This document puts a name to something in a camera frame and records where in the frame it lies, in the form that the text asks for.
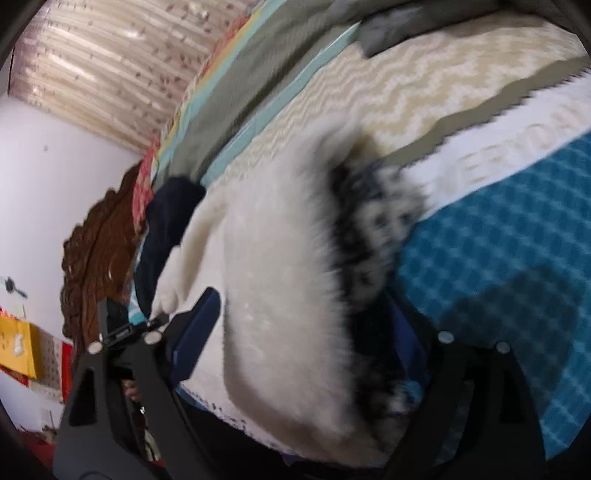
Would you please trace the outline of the white navy patterned fleece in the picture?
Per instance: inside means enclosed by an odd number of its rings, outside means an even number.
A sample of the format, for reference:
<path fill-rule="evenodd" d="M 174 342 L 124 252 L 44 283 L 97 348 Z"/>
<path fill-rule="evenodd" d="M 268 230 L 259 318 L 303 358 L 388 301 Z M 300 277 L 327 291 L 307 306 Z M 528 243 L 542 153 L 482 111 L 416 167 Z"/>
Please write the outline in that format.
<path fill-rule="evenodd" d="M 242 179 L 209 188 L 158 278 L 153 315 L 221 297 L 181 391 L 274 450 L 352 467 L 385 462 L 413 408 L 386 299 L 424 211 L 402 170 L 326 115 Z"/>

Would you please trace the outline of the carved wooden headboard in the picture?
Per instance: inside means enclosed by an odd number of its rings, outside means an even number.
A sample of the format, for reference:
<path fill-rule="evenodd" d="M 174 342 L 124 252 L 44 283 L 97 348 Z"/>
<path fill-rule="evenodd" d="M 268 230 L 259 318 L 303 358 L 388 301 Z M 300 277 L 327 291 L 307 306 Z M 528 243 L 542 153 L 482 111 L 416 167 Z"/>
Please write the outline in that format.
<path fill-rule="evenodd" d="M 97 303 L 123 293 L 138 243 L 132 220 L 138 171 L 137 165 L 127 170 L 63 244 L 62 333 L 77 350 L 98 339 Z"/>

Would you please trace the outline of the red floral pillow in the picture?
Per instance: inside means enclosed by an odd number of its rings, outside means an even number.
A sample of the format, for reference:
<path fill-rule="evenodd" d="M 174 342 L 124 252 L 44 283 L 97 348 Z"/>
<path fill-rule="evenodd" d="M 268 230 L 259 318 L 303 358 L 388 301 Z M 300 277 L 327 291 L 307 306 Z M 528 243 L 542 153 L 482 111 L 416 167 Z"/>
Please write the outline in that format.
<path fill-rule="evenodd" d="M 143 229 L 145 210 L 153 198 L 151 172 L 158 149 L 159 143 L 157 141 L 153 142 L 139 163 L 131 203 L 132 221 L 134 230 L 137 233 Z"/>

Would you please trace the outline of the dark navy folded garment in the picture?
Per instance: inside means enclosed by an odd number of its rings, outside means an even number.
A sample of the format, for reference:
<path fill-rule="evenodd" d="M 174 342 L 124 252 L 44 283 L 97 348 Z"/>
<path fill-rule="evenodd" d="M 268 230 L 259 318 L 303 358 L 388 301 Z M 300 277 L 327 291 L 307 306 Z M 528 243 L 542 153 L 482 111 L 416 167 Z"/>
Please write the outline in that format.
<path fill-rule="evenodd" d="M 169 254 L 180 244 L 205 193 L 204 186 L 186 177 L 170 177 L 147 205 L 147 235 L 134 270 L 136 299 L 146 319 L 150 318 L 158 278 Z"/>

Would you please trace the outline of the floral beige curtain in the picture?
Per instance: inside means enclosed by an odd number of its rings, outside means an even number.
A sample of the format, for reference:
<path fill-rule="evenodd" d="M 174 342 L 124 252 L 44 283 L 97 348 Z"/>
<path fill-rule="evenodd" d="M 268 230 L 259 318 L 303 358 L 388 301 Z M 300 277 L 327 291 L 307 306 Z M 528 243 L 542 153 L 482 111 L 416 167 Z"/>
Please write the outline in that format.
<path fill-rule="evenodd" d="M 47 1 L 16 43 L 8 92 L 135 151 L 171 120 L 255 1 Z"/>

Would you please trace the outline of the grey puffer jacket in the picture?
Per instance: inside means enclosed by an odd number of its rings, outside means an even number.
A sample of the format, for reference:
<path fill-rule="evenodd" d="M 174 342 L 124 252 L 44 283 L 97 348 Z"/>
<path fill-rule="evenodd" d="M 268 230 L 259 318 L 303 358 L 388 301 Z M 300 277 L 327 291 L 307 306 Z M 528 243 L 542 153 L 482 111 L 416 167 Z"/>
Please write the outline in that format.
<path fill-rule="evenodd" d="M 409 39 L 500 10 L 498 1 L 332 1 L 338 24 L 358 23 L 358 43 L 370 58 Z"/>

